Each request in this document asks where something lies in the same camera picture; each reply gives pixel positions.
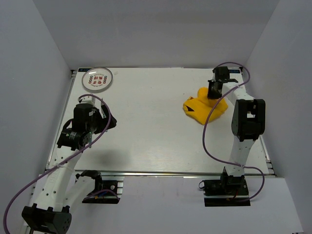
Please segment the yellow Pikachu cloth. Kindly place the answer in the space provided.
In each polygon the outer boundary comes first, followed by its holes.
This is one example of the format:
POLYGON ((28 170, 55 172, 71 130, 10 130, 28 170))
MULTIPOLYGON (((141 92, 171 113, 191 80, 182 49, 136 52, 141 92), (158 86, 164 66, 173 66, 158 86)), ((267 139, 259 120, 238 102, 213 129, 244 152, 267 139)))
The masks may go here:
MULTIPOLYGON (((208 99, 208 88, 201 87, 197 92, 197 97, 189 97, 183 103, 183 110, 185 114, 198 123, 204 125, 206 123, 207 117, 216 104, 217 100, 208 99)), ((213 110, 208 122, 214 121, 219 118, 228 109, 228 104, 224 99, 213 110)))

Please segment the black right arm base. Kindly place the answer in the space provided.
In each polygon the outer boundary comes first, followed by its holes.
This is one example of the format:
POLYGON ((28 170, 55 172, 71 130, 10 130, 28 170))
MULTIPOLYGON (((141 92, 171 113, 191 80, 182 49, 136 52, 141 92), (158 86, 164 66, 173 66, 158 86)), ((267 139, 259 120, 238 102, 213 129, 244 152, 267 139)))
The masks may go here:
POLYGON ((250 206, 246 181, 241 185, 222 186, 220 179, 202 180, 198 188, 203 191, 205 207, 247 207, 250 206))

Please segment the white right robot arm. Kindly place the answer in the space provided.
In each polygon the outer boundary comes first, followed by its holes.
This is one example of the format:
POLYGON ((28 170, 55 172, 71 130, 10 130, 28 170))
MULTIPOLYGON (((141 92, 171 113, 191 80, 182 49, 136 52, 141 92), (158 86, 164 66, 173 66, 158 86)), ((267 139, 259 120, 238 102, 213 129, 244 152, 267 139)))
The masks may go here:
POLYGON ((207 119, 227 97, 234 105, 231 130, 234 143, 229 161, 218 160, 226 164, 221 175, 220 188, 225 194, 232 194, 245 181, 244 169, 254 143, 265 131, 266 102, 249 95, 245 83, 239 84, 230 77, 230 69, 222 63, 213 69, 213 78, 208 81, 208 100, 215 100, 207 119))

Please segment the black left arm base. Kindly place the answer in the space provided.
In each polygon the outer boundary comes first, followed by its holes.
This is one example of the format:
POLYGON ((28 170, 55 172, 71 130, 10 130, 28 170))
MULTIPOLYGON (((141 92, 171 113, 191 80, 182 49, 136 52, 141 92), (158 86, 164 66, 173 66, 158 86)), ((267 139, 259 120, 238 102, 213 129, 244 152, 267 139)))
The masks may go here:
POLYGON ((86 170, 75 175, 76 182, 80 177, 90 177, 94 181, 93 190, 83 199, 84 204, 118 204, 123 189, 123 178, 104 176, 95 170, 86 170))

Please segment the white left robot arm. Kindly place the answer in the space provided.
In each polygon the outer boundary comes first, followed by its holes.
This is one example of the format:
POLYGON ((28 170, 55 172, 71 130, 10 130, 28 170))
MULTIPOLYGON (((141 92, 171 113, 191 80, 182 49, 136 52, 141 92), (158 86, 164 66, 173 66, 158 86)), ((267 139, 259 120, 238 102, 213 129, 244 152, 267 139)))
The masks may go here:
POLYGON ((65 234, 68 232, 75 208, 97 195, 117 194, 103 187, 102 176, 96 170, 85 170, 76 175, 76 182, 68 188, 75 166, 83 152, 108 129, 117 124, 103 99, 92 94, 78 98, 73 118, 69 119, 60 132, 57 150, 69 150, 70 155, 55 157, 53 167, 42 176, 46 181, 32 205, 25 206, 22 217, 29 232, 43 234, 65 234))

